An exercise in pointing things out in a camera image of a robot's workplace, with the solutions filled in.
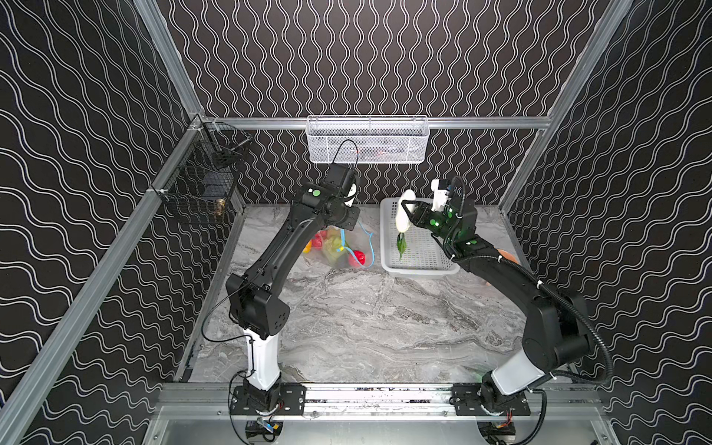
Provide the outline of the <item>white plastic basket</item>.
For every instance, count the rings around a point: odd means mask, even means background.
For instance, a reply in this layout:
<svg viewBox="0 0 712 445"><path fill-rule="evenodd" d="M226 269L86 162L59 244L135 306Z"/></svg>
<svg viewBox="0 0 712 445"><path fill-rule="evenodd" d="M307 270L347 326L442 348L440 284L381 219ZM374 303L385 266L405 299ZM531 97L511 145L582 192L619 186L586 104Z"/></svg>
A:
<svg viewBox="0 0 712 445"><path fill-rule="evenodd" d="M380 261L382 268L398 278L436 279L460 271L430 236L430 231L412 227L405 234L406 250L397 249L396 213L398 198L380 202Z"/></svg>

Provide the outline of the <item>clear zip top bag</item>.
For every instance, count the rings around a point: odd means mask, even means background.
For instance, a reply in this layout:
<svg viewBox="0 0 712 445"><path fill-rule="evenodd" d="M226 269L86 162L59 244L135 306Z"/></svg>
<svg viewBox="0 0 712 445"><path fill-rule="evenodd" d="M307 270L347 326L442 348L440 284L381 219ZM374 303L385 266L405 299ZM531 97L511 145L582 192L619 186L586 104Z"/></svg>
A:
<svg viewBox="0 0 712 445"><path fill-rule="evenodd" d="M375 234L361 222L352 231L329 226L311 239L302 256L333 269L368 269L376 262Z"/></svg>

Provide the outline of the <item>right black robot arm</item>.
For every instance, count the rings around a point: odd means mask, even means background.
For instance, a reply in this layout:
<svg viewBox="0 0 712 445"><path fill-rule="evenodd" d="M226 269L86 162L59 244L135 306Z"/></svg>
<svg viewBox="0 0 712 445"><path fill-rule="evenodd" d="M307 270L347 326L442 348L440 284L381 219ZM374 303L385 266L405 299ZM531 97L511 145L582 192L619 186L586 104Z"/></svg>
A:
<svg viewBox="0 0 712 445"><path fill-rule="evenodd" d="M429 231L446 257L478 276L513 302L526 317L521 349L491 372L478 391L482 408L502 413L526 390L558 376L604 386L614 375L613 357L597 332L580 295L566 294L507 259L476 229L478 212L462 198L434 208L422 200L401 198L398 229Z"/></svg>

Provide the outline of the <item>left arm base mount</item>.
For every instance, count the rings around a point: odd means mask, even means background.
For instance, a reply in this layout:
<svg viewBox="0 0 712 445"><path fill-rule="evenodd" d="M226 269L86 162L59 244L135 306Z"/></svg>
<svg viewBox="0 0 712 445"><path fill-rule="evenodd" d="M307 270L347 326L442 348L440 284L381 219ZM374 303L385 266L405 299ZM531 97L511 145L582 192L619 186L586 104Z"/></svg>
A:
<svg viewBox="0 0 712 445"><path fill-rule="evenodd" d="M307 388L298 383L276 382L270 389L245 383L232 389L231 415L302 415Z"/></svg>

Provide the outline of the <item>dark green leaf piece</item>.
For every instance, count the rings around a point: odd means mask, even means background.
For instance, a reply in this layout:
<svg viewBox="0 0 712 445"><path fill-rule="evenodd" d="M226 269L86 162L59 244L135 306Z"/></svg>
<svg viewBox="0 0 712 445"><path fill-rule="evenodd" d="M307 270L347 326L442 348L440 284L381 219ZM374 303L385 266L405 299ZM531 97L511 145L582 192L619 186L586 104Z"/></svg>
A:
<svg viewBox="0 0 712 445"><path fill-rule="evenodd" d="M407 241L405 233L399 232L396 238L396 247L399 252L399 260L403 259L403 256L407 250Z"/></svg>

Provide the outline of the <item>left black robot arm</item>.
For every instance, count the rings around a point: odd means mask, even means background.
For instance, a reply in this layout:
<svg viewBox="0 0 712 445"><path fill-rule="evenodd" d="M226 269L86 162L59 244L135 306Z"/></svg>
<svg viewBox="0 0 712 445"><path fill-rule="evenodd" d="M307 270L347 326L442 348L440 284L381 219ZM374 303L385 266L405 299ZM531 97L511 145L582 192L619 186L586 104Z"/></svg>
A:
<svg viewBox="0 0 712 445"><path fill-rule="evenodd" d="M354 228L360 215L352 204L357 189L353 167L329 165L319 183L304 185L295 193L287 218L259 259L243 274L227 279L229 315L243 329L250 346L244 382L253 394L265 398L267 407L278 392L278 336L290 315L280 294L294 264L316 235L329 226Z"/></svg>

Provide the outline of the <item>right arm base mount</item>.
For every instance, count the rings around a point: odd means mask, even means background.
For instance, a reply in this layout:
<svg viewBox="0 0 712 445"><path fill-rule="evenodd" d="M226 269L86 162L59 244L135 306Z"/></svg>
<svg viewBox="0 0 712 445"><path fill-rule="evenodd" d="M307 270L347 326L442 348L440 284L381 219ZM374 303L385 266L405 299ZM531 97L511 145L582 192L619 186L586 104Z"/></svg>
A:
<svg viewBox="0 0 712 445"><path fill-rule="evenodd" d="M491 383L455 384L449 404L457 416L529 416L530 406L521 392L502 395Z"/></svg>

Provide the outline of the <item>aluminium front rail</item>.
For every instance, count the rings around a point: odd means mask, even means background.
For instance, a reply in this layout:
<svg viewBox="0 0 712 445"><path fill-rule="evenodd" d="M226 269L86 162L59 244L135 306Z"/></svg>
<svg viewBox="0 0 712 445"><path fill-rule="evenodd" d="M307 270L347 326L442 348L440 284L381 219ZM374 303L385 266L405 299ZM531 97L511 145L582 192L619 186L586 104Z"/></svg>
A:
<svg viewBox="0 0 712 445"><path fill-rule="evenodd" d="M541 397L529 391L512 408L488 413L474 384L285 384L283 407L272 419L296 421L465 421L534 420ZM242 391L226 383L170 384L163 389L156 420L254 419Z"/></svg>

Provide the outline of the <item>white daikon radish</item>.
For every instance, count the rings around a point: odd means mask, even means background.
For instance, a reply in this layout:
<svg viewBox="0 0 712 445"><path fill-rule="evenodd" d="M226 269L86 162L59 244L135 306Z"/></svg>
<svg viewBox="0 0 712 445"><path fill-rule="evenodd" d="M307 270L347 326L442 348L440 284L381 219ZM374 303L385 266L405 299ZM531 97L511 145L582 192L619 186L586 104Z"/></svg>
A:
<svg viewBox="0 0 712 445"><path fill-rule="evenodd" d="M409 213L413 211L415 205L412 201L416 199L415 191L406 189L397 201L397 213L395 217L396 229L399 234L405 234L412 226Z"/></svg>

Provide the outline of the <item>white mesh wall basket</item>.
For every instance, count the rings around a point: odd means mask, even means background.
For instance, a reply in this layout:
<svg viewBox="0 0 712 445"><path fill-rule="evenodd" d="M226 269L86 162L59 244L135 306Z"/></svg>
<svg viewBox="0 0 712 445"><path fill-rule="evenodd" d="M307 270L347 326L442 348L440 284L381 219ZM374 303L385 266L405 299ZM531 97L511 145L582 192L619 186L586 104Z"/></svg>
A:
<svg viewBox="0 0 712 445"><path fill-rule="evenodd" d="M311 115L305 133L315 164L418 164L430 138L422 115Z"/></svg>

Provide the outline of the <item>red apple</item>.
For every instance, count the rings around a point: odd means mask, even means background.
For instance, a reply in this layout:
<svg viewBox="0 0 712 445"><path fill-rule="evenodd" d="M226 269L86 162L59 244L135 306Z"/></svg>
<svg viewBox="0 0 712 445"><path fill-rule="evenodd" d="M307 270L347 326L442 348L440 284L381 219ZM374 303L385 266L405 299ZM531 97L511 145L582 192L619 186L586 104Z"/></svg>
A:
<svg viewBox="0 0 712 445"><path fill-rule="evenodd" d="M326 242L326 239L327 239L326 231L318 232L311 240L311 248L313 250L322 250L324 243Z"/></svg>
<svg viewBox="0 0 712 445"><path fill-rule="evenodd" d="M353 250L348 257L351 267L360 268L365 266L365 254L361 250Z"/></svg>

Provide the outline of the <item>green cabbage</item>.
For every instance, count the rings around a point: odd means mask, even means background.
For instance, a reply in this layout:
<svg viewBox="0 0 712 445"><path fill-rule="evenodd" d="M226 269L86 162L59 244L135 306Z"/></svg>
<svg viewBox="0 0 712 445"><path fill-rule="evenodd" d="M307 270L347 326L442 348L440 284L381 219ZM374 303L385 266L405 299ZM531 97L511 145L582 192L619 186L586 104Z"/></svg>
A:
<svg viewBox="0 0 712 445"><path fill-rule="evenodd" d="M328 237L324 243L322 252L324 257L326 257L327 262L334 267L339 267L344 257L348 254L346 242L340 235Z"/></svg>

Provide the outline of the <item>orange ceramic bowl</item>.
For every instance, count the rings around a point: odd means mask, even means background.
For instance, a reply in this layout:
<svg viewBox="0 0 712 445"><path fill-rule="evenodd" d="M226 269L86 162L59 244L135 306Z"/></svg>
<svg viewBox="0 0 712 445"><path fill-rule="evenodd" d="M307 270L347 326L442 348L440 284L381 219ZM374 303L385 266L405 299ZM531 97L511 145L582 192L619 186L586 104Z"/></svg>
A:
<svg viewBox="0 0 712 445"><path fill-rule="evenodd" d="M517 257L515 257L514 254L512 254L506 250L499 250L499 253L502 257L504 257L504 259L512 261L513 263L519 263L519 260L517 259Z"/></svg>

